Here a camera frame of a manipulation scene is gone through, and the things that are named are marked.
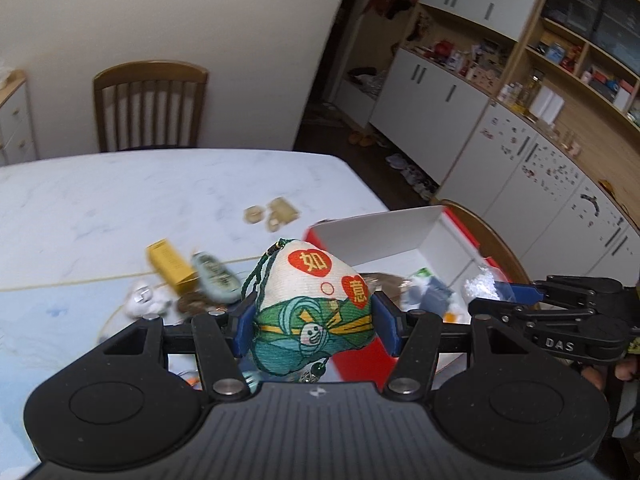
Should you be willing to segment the person's right hand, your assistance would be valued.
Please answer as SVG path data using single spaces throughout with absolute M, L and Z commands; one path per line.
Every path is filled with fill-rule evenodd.
M 610 369 L 604 365 L 585 366 L 580 374 L 599 391 L 603 391 L 608 383 Z M 614 367 L 613 377 L 620 382 L 633 382 L 639 378 L 639 360 L 636 356 L 627 356 Z

